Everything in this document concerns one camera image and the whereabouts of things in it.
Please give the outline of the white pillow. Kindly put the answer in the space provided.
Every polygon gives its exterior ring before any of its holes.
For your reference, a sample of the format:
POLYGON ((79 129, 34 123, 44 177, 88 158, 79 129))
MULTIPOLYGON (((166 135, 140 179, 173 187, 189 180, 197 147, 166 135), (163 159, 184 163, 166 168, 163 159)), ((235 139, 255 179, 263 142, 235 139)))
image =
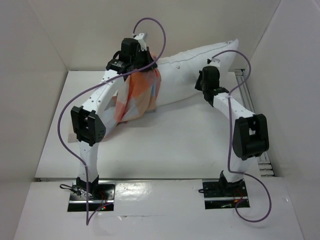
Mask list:
POLYGON ((199 77, 199 71, 207 66, 207 59, 228 50, 229 52, 216 58, 220 60, 220 68, 218 68, 220 80, 224 80, 236 57, 232 51, 237 50, 238 46, 239 40, 234 39, 160 58, 157 61, 157 69, 161 76, 161 83, 155 107, 182 101, 197 94, 196 81, 199 77))

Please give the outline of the orange grey checked pillowcase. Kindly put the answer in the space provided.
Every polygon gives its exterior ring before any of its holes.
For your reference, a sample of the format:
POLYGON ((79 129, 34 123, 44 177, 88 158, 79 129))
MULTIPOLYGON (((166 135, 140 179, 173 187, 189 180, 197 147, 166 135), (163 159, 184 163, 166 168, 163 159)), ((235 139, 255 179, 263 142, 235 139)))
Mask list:
POLYGON ((158 68, 148 71, 135 69, 123 74, 106 70, 104 79, 91 96, 70 111, 77 140, 93 146, 106 138, 117 125, 155 110, 160 85, 158 68))

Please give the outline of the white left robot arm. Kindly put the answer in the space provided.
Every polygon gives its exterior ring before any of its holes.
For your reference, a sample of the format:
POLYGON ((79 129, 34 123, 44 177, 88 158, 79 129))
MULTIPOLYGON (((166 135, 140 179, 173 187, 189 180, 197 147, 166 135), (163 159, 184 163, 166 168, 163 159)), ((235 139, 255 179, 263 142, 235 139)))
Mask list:
POLYGON ((124 38, 97 88, 81 106, 72 107, 72 128, 81 158, 76 186, 86 199, 94 199, 100 191, 99 143, 118 124, 156 108, 161 85, 157 60, 146 44, 145 33, 124 38))

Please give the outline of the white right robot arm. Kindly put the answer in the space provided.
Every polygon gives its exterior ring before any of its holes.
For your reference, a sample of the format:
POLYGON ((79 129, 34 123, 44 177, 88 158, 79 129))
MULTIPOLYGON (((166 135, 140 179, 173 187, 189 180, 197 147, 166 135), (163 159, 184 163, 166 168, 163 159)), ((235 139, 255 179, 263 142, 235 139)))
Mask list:
POLYGON ((251 163, 269 149, 267 118, 243 107, 220 86, 220 72, 215 66, 205 66, 199 71, 195 89, 227 117, 231 127, 227 167, 218 181, 204 182, 200 192, 206 198, 235 197, 244 186, 244 175, 251 163))

